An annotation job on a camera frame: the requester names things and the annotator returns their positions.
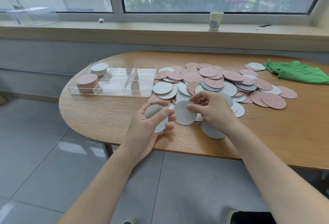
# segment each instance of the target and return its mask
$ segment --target left hand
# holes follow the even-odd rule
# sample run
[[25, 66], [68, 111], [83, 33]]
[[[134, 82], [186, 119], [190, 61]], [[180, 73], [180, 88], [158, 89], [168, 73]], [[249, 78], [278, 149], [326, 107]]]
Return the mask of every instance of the left hand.
[[[155, 114], [153, 117], [146, 119], [144, 113], [145, 110], [151, 105], [164, 106], [161, 111]], [[164, 131], [160, 133], [154, 133], [156, 126], [161, 123], [166, 117], [169, 116], [169, 122], [176, 120], [174, 116], [175, 111], [168, 109], [168, 105], [165, 101], [149, 102], [142, 106], [138, 112], [133, 115], [131, 119], [126, 137], [120, 145], [127, 154], [129, 159], [132, 159], [134, 166], [143, 160], [153, 149], [155, 140], [157, 137], [168, 131], [174, 129], [173, 124], [168, 124]]]

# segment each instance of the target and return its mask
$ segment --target green cloth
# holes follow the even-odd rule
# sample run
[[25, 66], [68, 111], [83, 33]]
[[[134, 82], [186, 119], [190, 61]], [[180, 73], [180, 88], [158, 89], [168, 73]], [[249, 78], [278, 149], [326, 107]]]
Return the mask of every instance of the green cloth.
[[271, 73], [278, 74], [278, 78], [299, 81], [308, 84], [329, 84], [329, 76], [318, 67], [311, 67], [299, 61], [289, 63], [272, 62], [263, 64]]

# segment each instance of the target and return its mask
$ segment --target table leg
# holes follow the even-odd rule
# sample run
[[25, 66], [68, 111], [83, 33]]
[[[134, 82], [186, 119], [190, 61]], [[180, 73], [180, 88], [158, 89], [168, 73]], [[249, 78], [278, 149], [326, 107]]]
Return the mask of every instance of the table leg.
[[102, 146], [103, 146], [103, 150], [105, 153], [105, 157], [108, 160], [111, 157], [111, 155], [113, 154], [112, 145], [102, 143]]

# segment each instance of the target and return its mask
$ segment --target forearm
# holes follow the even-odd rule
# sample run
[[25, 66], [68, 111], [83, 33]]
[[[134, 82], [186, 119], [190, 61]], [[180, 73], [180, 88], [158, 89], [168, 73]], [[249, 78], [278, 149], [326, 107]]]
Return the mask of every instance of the forearm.
[[238, 150], [277, 223], [325, 223], [329, 201], [240, 122], [228, 138]]
[[109, 224], [133, 167], [118, 148], [57, 224]]

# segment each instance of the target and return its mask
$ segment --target wooden table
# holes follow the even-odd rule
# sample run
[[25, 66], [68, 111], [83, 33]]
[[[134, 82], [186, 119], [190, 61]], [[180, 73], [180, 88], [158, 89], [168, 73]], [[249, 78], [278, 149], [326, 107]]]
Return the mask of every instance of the wooden table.
[[[139, 51], [103, 59], [104, 62], [157, 63], [158, 68], [186, 63], [209, 63], [232, 71], [250, 62], [291, 62], [296, 58], [267, 55], [231, 55], [193, 52]], [[301, 60], [329, 73], [329, 67]], [[240, 118], [286, 164], [329, 170], [329, 86], [278, 79], [267, 70], [258, 72], [273, 85], [286, 86], [297, 92], [297, 99], [286, 99], [284, 110], [244, 104]], [[120, 144], [132, 114], [147, 98], [71, 95], [64, 88], [59, 100], [65, 122], [76, 132], [105, 144]], [[193, 155], [240, 159], [230, 140], [207, 137], [200, 123], [182, 126], [175, 123], [171, 133], [158, 138], [154, 149]]]

